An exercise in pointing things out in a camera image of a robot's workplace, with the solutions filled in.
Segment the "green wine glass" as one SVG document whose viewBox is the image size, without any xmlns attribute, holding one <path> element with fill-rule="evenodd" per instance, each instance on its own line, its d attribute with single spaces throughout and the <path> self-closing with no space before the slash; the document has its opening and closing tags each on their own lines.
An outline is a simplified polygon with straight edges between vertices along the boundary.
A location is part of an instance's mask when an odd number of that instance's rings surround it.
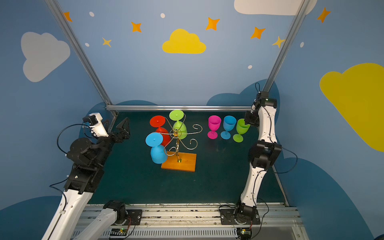
<svg viewBox="0 0 384 240">
<path fill-rule="evenodd" d="M 236 143 L 241 143 L 244 140 L 243 135 L 249 130 L 250 124 L 245 123 L 245 119 L 239 119 L 236 125 L 237 133 L 233 135 L 233 140 Z"/>
<path fill-rule="evenodd" d="M 187 137 L 187 127 L 182 121 L 185 114 L 182 110 L 173 110 L 170 112 L 169 117 L 172 121 L 175 121 L 173 130 L 177 130 L 178 138 L 180 140 Z"/>
</svg>

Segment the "blue wine glass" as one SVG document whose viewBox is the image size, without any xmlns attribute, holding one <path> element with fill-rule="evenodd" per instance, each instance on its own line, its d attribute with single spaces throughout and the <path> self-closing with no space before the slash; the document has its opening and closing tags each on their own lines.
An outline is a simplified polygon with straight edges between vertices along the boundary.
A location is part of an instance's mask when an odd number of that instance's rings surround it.
<svg viewBox="0 0 384 240">
<path fill-rule="evenodd" d="M 146 144 L 151 147 L 151 158 L 155 164 L 163 164 L 168 159 L 165 153 L 165 147 L 162 145 L 163 136 L 160 133 L 150 133 L 145 140 Z"/>
<path fill-rule="evenodd" d="M 230 131 L 235 127 L 237 120 L 233 116 L 225 116 L 223 119 L 224 131 L 221 132 L 221 138 L 229 140 L 231 137 Z"/>
</svg>

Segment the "pink wine glass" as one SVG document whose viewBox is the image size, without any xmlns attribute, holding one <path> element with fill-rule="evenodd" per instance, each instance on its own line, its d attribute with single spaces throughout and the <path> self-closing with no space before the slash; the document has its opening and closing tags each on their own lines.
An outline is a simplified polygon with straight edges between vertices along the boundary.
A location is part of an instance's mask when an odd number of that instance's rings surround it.
<svg viewBox="0 0 384 240">
<path fill-rule="evenodd" d="M 222 119 L 219 116 L 213 115 L 209 117 L 208 121 L 210 131 L 208 132 L 207 136 L 208 138 L 214 140 L 218 137 L 217 130 L 221 125 Z"/>
</svg>

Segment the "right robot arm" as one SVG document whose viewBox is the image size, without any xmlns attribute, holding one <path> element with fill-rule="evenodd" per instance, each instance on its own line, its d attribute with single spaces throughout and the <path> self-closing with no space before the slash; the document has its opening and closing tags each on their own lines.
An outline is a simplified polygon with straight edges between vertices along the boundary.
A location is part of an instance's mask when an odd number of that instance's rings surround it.
<svg viewBox="0 0 384 240">
<path fill-rule="evenodd" d="M 245 125 L 256 126 L 259 137 L 248 153 L 250 171 L 245 188 L 234 210 L 235 222 L 240 225 L 259 222 L 257 216 L 257 196 L 268 169 L 272 167 L 282 151 L 275 134 L 277 100 L 268 92 L 261 91 L 246 112 Z"/>
</svg>

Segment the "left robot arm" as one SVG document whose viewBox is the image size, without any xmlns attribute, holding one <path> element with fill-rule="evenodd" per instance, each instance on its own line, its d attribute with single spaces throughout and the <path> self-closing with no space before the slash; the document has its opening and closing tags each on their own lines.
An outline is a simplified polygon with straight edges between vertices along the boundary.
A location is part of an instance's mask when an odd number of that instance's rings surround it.
<svg viewBox="0 0 384 240">
<path fill-rule="evenodd" d="M 88 137 L 73 141 L 66 157 L 73 162 L 70 175 L 63 180 L 64 190 L 58 209 L 48 226 L 44 240 L 69 240 L 87 203 L 104 175 L 104 165 L 116 143 L 131 136 L 130 120 L 123 119 L 117 132 L 107 132 L 100 113 L 92 113 L 80 124 L 90 129 L 96 142 Z"/>
</svg>

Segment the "red wine glass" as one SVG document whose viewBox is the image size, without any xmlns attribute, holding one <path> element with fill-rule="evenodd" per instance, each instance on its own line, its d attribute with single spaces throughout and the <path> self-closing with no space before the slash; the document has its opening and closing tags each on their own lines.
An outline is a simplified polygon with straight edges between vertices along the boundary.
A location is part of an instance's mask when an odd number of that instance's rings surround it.
<svg viewBox="0 0 384 240">
<path fill-rule="evenodd" d="M 167 131 L 163 126 L 166 123 L 166 118 L 163 116 L 154 116 L 150 119 L 150 125 L 156 128 L 156 133 L 160 133 L 163 136 L 162 146 L 166 146 L 171 141 L 169 131 Z"/>
</svg>

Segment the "orange wooden rack base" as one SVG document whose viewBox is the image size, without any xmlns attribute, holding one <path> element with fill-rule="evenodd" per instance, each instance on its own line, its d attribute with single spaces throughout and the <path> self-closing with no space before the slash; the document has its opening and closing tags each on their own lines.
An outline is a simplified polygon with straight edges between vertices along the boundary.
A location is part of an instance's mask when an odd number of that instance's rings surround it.
<svg viewBox="0 0 384 240">
<path fill-rule="evenodd" d="M 164 170 L 184 171 L 194 173 L 196 170 L 197 154 L 179 153 L 179 155 L 168 156 L 167 160 L 162 163 L 161 168 Z"/>
</svg>

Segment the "left circuit board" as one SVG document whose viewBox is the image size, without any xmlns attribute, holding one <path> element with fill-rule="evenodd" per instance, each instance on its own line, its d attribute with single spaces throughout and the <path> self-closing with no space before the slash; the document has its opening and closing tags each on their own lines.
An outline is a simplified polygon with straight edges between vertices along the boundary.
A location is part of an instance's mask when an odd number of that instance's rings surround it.
<svg viewBox="0 0 384 240">
<path fill-rule="evenodd" d="M 111 229 L 109 240 L 112 239 L 125 239 L 128 236 L 128 229 L 125 228 L 118 228 L 118 229 Z"/>
</svg>

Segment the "circuit board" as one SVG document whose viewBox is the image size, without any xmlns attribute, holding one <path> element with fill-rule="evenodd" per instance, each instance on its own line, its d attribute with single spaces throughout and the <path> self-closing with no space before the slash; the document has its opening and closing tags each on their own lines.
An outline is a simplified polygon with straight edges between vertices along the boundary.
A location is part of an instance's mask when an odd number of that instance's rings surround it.
<svg viewBox="0 0 384 240">
<path fill-rule="evenodd" d="M 250 240 L 252 237 L 251 229 L 237 228 L 237 240 Z"/>
<path fill-rule="evenodd" d="M 128 236 L 128 229 L 125 228 L 118 228 L 118 229 L 111 229 L 109 240 L 112 239 L 125 239 Z"/>
</svg>

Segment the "left floor edge rail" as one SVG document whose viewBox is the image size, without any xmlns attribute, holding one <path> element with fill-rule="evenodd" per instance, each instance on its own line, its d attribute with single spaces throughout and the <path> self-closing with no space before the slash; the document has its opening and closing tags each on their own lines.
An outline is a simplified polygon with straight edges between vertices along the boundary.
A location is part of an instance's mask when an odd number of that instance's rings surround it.
<svg viewBox="0 0 384 240">
<path fill-rule="evenodd" d="M 115 135 L 117 133 L 115 128 L 116 120 L 117 116 L 112 116 L 110 119 L 105 120 L 105 129 L 108 135 Z"/>
</svg>

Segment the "aluminium frame back bar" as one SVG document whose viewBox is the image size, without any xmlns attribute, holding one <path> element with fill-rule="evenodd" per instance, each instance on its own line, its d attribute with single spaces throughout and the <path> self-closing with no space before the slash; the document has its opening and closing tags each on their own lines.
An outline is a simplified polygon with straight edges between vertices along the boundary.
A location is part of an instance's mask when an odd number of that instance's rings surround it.
<svg viewBox="0 0 384 240">
<path fill-rule="evenodd" d="M 157 106 L 157 105 L 106 105 L 106 110 L 116 112 L 164 112 L 182 110 L 187 112 L 243 112 L 250 106 Z"/>
</svg>

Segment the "aluminium frame left post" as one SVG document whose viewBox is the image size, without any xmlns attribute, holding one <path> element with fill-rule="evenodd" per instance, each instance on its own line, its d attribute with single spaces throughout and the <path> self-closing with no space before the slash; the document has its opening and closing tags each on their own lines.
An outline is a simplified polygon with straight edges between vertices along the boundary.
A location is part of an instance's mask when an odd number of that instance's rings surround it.
<svg viewBox="0 0 384 240">
<path fill-rule="evenodd" d="M 76 55 L 78 56 L 79 60 L 81 61 L 83 67 L 85 68 L 87 74 L 89 75 L 91 81 L 95 85 L 98 93 L 100 94 L 101 98 L 103 99 L 106 106 L 112 105 L 112 100 L 107 94 L 107 91 L 105 90 L 100 78 L 98 77 L 95 69 L 93 68 L 89 58 L 87 57 L 80 41 L 78 40 L 76 34 L 74 33 L 72 27 L 70 26 L 69 21 L 66 19 L 64 12 L 62 11 L 62 8 L 58 1 L 53 0 L 45 0 L 48 8 L 50 9 L 51 13 L 55 17 L 56 21 L 58 22 L 59 26 L 61 27 L 63 33 L 69 40 L 71 46 L 73 47 Z"/>
</svg>

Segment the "aluminium frame post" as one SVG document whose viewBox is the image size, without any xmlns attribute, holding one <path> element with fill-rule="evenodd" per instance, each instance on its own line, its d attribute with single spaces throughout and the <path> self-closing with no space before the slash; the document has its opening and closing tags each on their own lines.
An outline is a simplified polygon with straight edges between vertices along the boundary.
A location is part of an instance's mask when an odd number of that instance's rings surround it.
<svg viewBox="0 0 384 240">
<path fill-rule="evenodd" d="M 310 0 L 304 0 L 299 5 L 298 11 L 293 19 L 293 22 L 288 30 L 288 33 L 286 35 L 286 39 L 283 42 L 283 45 L 281 46 L 278 56 L 276 58 L 276 61 L 273 65 L 273 68 L 269 74 L 269 77 L 267 78 L 267 81 L 263 87 L 264 92 L 269 92 L 272 88 L 273 83 L 275 82 L 275 79 L 280 71 L 280 68 L 283 65 L 283 62 L 290 50 L 291 45 L 294 42 L 294 39 L 299 32 L 299 29 L 304 21 L 304 18 L 306 16 L 306 11 L 309 8 Z"/>
<path fill-rule="evenodd" d="M 93 68 L 89 58 L 87 57 L 80 41 L 78 40 L 76 34 L 74 33 L 72 27 L 70 26 L 69 21 L 66 19 L 64 12 L 62 11 L 62 8 L 58 1 L 53 0 L 45 0 L 48 8 L 50 9 L 51 13 L 55 17 L 56 21 L 58 22 L 59 26 L 61 27 L 63 33 L 69 40 L 71 46 L 73 47 L 76 55 L 78 56 L 79 60 L 81 61 L 83 67 L 85 68 L 87 74 L 89 75 L 91 81 L 95 85 L 98 93 L 100 94 L 101 98 L 103 99 L 106 106 L 112 105 L 112 100 L 107 94 L 107 91 L 105 90 L 100 78 L 98 77 L 95 69 Z"/>
</svg>

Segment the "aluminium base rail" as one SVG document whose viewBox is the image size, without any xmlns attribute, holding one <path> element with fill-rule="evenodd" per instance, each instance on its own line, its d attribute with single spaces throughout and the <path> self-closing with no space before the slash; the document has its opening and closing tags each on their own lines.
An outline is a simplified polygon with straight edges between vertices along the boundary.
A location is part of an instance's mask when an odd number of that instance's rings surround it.
<svg viewBox="0 0 384 240">
<path fill-rule="evenodd" d="M 127 210 L 142 211 L 140 224 L 116 226 L 116 214 L 102 205 L 86 205 L 69 240 L 109 240 L 111 229 L 128 229 L 125 239 L 235 238 L 237 228 L 251 229 L 253 240 L 264 237 L 306 240 L 308 234 L 295 208 L 259 204 L 260 223 L 223 225 L 219 207 L 226 204 L 136 204 Z"/>
</svg>

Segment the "aluminium frame right post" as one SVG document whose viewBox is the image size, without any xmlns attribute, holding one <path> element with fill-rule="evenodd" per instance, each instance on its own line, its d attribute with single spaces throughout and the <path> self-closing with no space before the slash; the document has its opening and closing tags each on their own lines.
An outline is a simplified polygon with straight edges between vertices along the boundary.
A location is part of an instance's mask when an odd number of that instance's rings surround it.
<svg viewBox="0 0 384 240">
<path fill-rule="evenodd" d="M 291 45 L 294 42 L 294 39 L 299 32 L 299 29 L 304 21 L 304 18 L 306 16 L 306 11 L 309 8 L 310 0 L 304 0 L 299 5 L 298 11 L 293 19 L 293 22 L 288 30 L 288 33 L 286 35 L 286 39 L 283 42 L 283 45 L 281 46 L 278 56 L 276 58 L 276 61 L 273 65 L 273 68 L 269 74 L 269 77 L 267 78 L 267 81 L 263 87 L 264 92 L 269 92 L 272 88 L 273 83 L 275 82 L 275 79 L 280 71 L 280 68 L 283 65 L 283 62 L 290 50 Z"/>
</svg>

